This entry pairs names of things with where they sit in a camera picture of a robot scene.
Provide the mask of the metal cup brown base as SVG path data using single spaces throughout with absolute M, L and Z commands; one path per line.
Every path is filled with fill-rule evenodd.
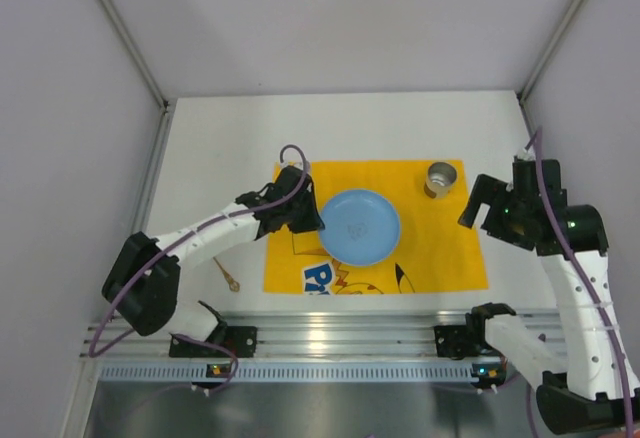
M 456 168 L 443 161 L 434 162 L 427 170 L 424 192 L 432 199 L 441 199 L 446 197 L 458 178 Z

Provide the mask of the light blue plate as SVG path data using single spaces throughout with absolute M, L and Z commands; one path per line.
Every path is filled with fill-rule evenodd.
M 401 222 L 392 203 L 379 193 L 351 189 L 329 199 L 320 212 L 318 232 L 324 250 L 347 265 L 368 267 L 387 259 L 401 237 Z

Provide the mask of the gold spoon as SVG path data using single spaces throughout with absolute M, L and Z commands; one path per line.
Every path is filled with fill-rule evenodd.
M 224 280 L 229 287 L 229 290 L 233 293 L 238 293 L 241 288 L 240 283 L 222 266 L 222 264 L 216 257 L 213 258 L 213 261 L 220 270 Z

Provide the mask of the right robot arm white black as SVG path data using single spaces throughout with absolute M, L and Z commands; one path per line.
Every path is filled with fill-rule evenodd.
M 639 378 L 627 361 L 608 280 L 609 243 L 602 217 L 571 205 L 560 164 L 517 158 L 505 182 L 477 176 L 458 222 L 473 226 L 481 206 L 488 236 L 533 251 L 552 286 L 566 355 L 558 356 L 504 303 L 465 316 L 472 343 L 505 357 L 535 393 L 546 427 L 556 435 L 639 421 Z

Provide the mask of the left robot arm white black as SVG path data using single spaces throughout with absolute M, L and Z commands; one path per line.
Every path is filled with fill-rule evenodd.
M 312 177 L 293 165 L 200 222 L 160 236 L 128 237 L 101 294 L 140 336 L 162 332 L 211 342 L 223 318 L 203 299 L 187 296 L 188 272 L 283 227 L 293 234 L 324 228 Z

